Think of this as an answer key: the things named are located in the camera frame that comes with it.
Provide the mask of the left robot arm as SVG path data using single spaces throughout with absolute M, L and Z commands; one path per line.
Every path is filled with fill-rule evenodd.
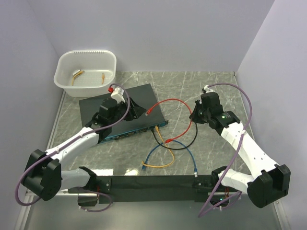
M 97 187 L 96 174 L 86 167 L 63 171 L 62 166 L 90 147 L 103 141 L 112 132 L 112 127 L 122 120 L 132 121 L 146 113 L 131 98 L 121 102 L 105 99 L 92 119 L 76 135 L 46 151 L 31 153 L 25 171 L 18 184 L 48 201 L 58 191 L 80 187 L 89 193 Z

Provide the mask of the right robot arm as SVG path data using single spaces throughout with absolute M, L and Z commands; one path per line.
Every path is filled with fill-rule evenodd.
M 226 187 L 245 193 L 258 208 L 263 208 L 288 195 L 290 169 L 270 158 L 246 132 L 242 122 L 231 111 L 224 111 L 216 92 L 205 92 L 195 102 L 190 118 L 198 124 L 208 124 L 225 139 L 247 165 L 250 174 L 228 166 L 212 171 L 212 191 Z

